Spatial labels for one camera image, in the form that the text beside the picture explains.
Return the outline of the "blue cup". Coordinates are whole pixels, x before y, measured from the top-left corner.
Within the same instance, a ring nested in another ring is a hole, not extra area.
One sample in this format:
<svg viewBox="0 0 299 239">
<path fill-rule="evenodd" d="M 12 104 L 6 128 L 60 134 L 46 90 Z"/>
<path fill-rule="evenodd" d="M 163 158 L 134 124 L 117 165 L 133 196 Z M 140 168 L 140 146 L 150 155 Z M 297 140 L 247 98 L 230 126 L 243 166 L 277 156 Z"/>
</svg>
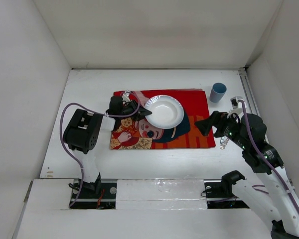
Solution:
<svg viewBox="0 0 299 239">
<path fill-rule="evenodd" d="M 215 83 L 210 92 L 210 101 L 213 103 L 219 102 L 227 91 L 227 87 L 223 83 Z"/>
</svg>

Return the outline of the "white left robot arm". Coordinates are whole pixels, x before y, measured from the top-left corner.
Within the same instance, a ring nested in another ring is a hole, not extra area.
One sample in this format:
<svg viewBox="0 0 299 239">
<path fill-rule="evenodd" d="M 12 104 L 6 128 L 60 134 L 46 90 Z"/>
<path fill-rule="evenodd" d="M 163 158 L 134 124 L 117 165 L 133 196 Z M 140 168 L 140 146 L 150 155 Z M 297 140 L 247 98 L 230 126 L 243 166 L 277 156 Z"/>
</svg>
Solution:
<svg viewBox="0 0 299 239">
<path fill-rule="evenodd" d="M 109 109 L 104 113 L 91 111 L 80 104 L 70 103 L 66 106 L 78 106 L 65 129 L 62 112 L 60 119 L 60 136 L 62 147 L 79 163 L 81 177 L 78 186 L 72 188 L 84 191 L 89 197 L 97 197 L 101 193 L 101 175 L 94 166 L 94 159 L 86 155 L 93 150 L 97 144 L 100 130 L 116 131 L 122 120 L 142 120 L 152 114 L 139 103 L 138 99 L 130 99 L 126 94 L 112 96 Z"/>
</svg>

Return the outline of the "white blue-rimmed plate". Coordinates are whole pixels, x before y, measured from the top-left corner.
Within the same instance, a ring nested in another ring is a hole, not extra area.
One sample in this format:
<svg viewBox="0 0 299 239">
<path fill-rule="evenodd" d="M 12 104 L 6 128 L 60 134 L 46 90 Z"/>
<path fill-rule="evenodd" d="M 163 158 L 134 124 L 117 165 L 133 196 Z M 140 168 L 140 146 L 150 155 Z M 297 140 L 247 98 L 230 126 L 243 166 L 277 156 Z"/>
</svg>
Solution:
<svg viewBox="0 0 299 239">
<path fill-rule="evenodd" d="M 184 118 L 184 109 L 181 103 L 168 95 L 157 95 L 148 99 L 144 108 L 152 111 L 152 114 L 146 116 L 146 119 L 157 128 L 170 129 L 176 127 Z"/>
</svg>

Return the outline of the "silver table knife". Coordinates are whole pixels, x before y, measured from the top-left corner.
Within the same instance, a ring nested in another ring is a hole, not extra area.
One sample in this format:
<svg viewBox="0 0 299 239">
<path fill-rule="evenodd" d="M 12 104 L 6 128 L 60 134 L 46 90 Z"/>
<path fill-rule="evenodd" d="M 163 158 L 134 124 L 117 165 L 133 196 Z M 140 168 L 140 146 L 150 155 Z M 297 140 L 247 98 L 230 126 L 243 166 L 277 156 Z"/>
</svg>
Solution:
<svg viewBox="0 0 299 239">
<path fill-rule="evenodd" d="M 220 149 L 224 150 L 226 148 L 227 143 L 229 142 L 229 138 L 226 136 L 221 137 L 220 139 Z"/>
</svg>

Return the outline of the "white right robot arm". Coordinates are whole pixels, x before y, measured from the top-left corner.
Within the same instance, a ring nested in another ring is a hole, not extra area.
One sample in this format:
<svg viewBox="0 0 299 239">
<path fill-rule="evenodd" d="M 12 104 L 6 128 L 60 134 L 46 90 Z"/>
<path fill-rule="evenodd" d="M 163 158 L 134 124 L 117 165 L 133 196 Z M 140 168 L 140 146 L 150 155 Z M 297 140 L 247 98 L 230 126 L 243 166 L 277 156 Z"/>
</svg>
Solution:
<svg viewBox="0 0 299 239">
<path fill-rule="evenodd" d="M 247 178 L 235 170 L 204 190 L 206 197 L 241 199 L 264 222 L 273 239 L 299 239 L 299 199 L 293 189 L 277 150 L 266 140 L 267 127 L 254 114 L 214 111 L 207 119 L 195 122 L 203 136 L 213 127 L 215 137 L 226 136 L 242 149 L 242 157 L 261 180 L 267 193 L 260 194 Z"/>
</svg>

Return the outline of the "red patterned cloth placemat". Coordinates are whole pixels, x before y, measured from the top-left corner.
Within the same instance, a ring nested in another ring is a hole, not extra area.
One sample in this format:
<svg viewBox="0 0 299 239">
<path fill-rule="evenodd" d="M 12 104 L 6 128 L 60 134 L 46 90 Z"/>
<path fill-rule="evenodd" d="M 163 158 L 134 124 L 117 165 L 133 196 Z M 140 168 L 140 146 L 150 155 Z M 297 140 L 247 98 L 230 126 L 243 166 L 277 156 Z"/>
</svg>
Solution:
<svg viewBox="0 0 299 239">
<path fill-rule="evenodd" d="M 214 148 L 195 123 L 209 117 L 202 89 L 117 91 L 107 113 L 116 115 L 110 149 Z"/>
</svg>

